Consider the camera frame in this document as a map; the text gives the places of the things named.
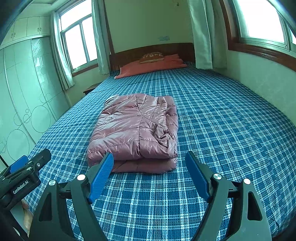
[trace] bed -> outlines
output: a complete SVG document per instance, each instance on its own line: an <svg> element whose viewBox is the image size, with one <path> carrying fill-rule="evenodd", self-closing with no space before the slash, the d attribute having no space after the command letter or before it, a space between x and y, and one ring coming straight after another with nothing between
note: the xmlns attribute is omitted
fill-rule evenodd
<svg viewBox="0 0 296 241"><path fill-rule="evenodd" d="M190 44L145 47L111 56L110 62L112 69L118 70L143 52L162 50L193 61L192 48ZM273 236L287 227L296 210L296 128L282 112L239 82L214 71L198 70L190 62L184 69L118 80L114 79L116 74L118 71L111 72L64 114L30 153L29 158L44 148L52 153L52 160L40 171L41 185L26 197L33 212L50 180L66 182L88 170L86 151L104 101L114 94L145 93L175 99L179 116L177 168L161 175L109 176L100 199L92 205L108 240L193 237L207 204L198 196L185 166L188 150L228 179L251 179ZM75 236L83 240L72 201L67 204ZM218 240L224 237L230 212L228 199Z"/></svg>

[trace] wooden headboard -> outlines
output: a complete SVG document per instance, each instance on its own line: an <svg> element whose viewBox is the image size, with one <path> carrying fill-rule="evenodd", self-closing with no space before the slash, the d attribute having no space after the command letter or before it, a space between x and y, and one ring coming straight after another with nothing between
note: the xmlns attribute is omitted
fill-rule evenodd
<svg viewBox="0 0 296 241"><path fill-rule="evenodd" d="M120 68L130 62L139 60L145 54L160 52L164 56L179 54L183 61L195 62L195 53L193 43L175 43L175 44L159 44L145 46L136 49L129 49L119 53L110 55L111 70L120 70Z"/></svg>

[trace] red pillowcase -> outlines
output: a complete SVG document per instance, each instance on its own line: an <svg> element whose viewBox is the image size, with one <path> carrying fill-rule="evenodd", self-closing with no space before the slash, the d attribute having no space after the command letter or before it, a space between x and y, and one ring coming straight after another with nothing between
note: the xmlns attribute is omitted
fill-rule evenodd
<svg viewBox="0 0 296 241"><path fill-rule="evenodd" d="M120 74L115 76L115 79L134 76L138 74L150 73L158 70L179 69L187 67L183 60L179 58L178 54L168 55L164 60L139 64L139 60L131 62L120 68Z"/></svg>

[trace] wardrobe door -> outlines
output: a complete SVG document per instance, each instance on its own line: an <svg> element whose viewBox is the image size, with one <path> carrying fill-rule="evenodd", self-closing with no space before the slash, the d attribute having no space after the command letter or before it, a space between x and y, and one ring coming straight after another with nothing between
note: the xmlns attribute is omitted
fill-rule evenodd
<svg viewBox="0 0 296 241"><path fill-rule="evenodd" d="M39 17L29 17L27 25L27 36L40 34Z"/></svg>
<svg viewBox="0 0 296 241"><path fill-rule="evenodd" d="M54 66L49 37L32 39L32 50L35 69L45 100L58 120L69 109L69 104Z"/></svg>
<svg viewBox="0 0 296 241"><path fill-rule="evenodd" d="M15 21L13 40L21 39L27 36L28 18L20 18Z"/></svg>
<svg viewBox="0 0 296 241"><path fill-rule="evenodd" d="M4 69L4 50L0 50L0 154L8 165L35 146L13 105Z"/></svg>
<svg viewBox="0 0 296 241"><path fill-rule="evenodd" d="M12 99L21 121L35 142L55 123L55 118L45 101L35 71L31 40L25 40L4 49L5 62L14 53L15 65L7 68L7 81Z"/></svg>
<svg viewBox="0 0 296 241"><path fill-rule="evenodd" d="M5 38L3 39L1 46L4 44L8 44L13 40L13 33L14 33L15 24L11 26L11 28L8 30L8 33L6 34Z"/></svg>
<svg viewBox="0 0 296 241"><path fill-rule="evenodd" d="M39 17L39 34L50 34L50 17Z"/></svg>

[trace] blue gripper pad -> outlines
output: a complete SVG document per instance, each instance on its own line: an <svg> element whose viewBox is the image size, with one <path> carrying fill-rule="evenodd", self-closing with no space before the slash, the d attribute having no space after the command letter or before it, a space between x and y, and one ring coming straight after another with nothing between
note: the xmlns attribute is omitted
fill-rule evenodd
<svg viewBox="0 0 296 241"><path fill-rule="evenodd" d="M198 195L202 197L206 202L209 202L211 200L211 195L209 192L209 179L206 179L205 175L199 168L198 163L199 162L193 152L187 152L185 156L185 164L198 192Z"/></svg>
<svg viewBox="0 0 296 241"><path fill-rule="evenodd" d="M111 153L107 153L100 164L95 165L87 172L87 177L91 183L90 194L88 200L93 203L98 199L103 191L105 183L112 171L114 165L114 158ZM97 173L92 173L93 170L99 169Z"/></svg>
<svg viewBox="0 0 296 241"><path fill-rule="evenodd" d="M18 159L15 163L13 163L10 166L10 173L12 174L18 171L19 169L23 168L28 162L29 162L28 157L22 156L20 159Z"/></svg>

